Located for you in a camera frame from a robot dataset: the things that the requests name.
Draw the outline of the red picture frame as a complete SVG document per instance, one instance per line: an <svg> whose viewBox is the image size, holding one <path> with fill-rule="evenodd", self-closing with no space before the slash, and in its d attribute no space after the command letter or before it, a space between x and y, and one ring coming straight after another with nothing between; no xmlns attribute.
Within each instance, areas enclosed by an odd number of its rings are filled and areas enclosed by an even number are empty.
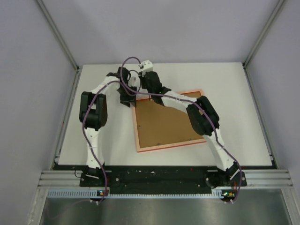
<svg viewBox="0 0 300 225"><path fill-rule="evenodd" d="M141 97L132 109L138 153L205 143L192 128L187 113Z"/></svg>

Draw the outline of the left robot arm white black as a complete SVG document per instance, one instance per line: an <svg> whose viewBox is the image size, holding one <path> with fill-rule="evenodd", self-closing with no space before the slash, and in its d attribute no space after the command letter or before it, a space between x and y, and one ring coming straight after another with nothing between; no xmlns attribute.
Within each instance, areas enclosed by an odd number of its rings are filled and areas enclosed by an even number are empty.
<svg viewBox="0 0 300 225"><path fill-rule="evenodd" d="M104 127L108 120L108 97L118 92L120 103L127 106L136 106L135 86L136 78L131 76L129 70L118 68L116 73L108 73L104 80L91 91L81 94L79 121L82 123L82 132L87 141L88 158L87 174L96 186L106 182L104 158L101 146L98 143L100 128Z"/></svg>

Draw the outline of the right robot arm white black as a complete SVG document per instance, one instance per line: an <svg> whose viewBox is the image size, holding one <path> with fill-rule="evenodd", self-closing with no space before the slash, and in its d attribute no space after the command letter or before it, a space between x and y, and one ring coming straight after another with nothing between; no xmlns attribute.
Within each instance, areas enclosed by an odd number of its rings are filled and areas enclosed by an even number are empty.
<svg viewBox="0 0 300 225"><path fill-rule="evenodd" d="M204 137L215 158L218 182L231 185L236 177L242 184L242 169L237 159L225 148L221 136L219 116L206 96L199 98L178 94L160 82L156 72L139 73L143 89L146 89L153 101L164 107L174 108L188 115L193 130Z"/></svg>

